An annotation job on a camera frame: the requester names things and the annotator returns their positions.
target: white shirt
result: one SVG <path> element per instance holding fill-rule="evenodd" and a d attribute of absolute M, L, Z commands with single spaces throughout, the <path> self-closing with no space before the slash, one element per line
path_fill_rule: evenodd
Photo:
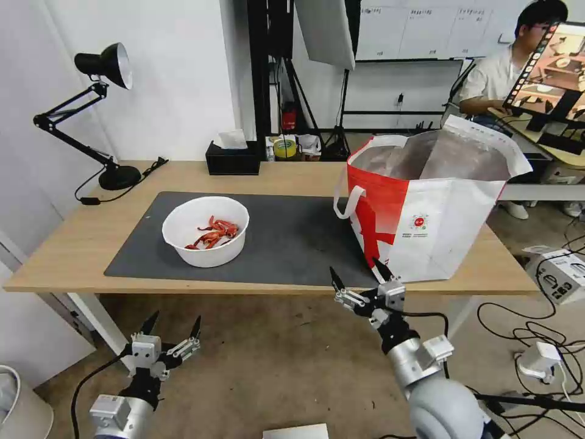
<path fill-rule="evenodd" d="M 463 84 L 459 98 L 461 101 L 477 97 L 504 100 L 521 73 L 522 69 L 512 62 L 512 46 L 509 46 L 477 63 Z"/>

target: lamp shade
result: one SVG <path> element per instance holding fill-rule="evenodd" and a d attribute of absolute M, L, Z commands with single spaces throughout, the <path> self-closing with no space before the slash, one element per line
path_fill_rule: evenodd
<path fill-rule="evenodd" d="M 130 60 L 122 43 L 106 47 L 99 55 L 78 53 L 74 62 L 81 73 L 105 76 L 120 87 L 128 90 L 132 88 Z"/>

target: red and white bag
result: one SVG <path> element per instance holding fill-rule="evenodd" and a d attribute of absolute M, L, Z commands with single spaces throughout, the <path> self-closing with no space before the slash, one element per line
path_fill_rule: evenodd
<path fill-rule="evenodd" d="M 368 265 L 403 282 L 449 279 L 473 245 L 506 182 L 532 167 L 505 134 L 450 116 L 441 130 L 372 137 L 347 160 L 349 218 Z"/>

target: black desk lamp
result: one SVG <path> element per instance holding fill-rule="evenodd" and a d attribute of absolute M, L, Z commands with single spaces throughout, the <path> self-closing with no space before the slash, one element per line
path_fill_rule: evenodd
<path fill-rule="evenodd" d="M 79 53 L 75 55 L 74 62 L 77 69 L 81 73 L 88 75 L 94 81 L 94 84 L 88 87 L 87 90 L 73 96 L 71 99 L 50 109 L 46 113 L 36 115 L 33 118 L 33 122 L 41 130 L 63 140 L 78 151 L 89 155 L 92 159 L 103 164 L 105 172 L 99 176 L 99 185 L 103 189 L 120 190 L 133 187 L 141 179 L 140 171 L 132 166 L 120 166 L 114 162 L 110 154 L 84 145 L 57 129 L 57 125 L 64 120 L 85 110 L 87 107 L 91 107 L 106 97 L 108 84 L 101 80 L 101 76 L 105 76 L 120 87 L 128 90 L 132 88 L 132 70 L 130 69 L 126 49 L 122 43 L 115 43 L 106 47 L 99 55 Z M 97 97 L 93 100 L 74 109 L 62 110 L 62 108 L 92 92 L 97 94 Z"/>

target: glasses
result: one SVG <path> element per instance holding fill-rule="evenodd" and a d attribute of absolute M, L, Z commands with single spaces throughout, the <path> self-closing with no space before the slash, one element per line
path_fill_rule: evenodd
<path fill-rule="evenodd" d="M 532 28 L 537 30 L 546 31 L 549 28 L 550 24 L 535 24 Z"/>

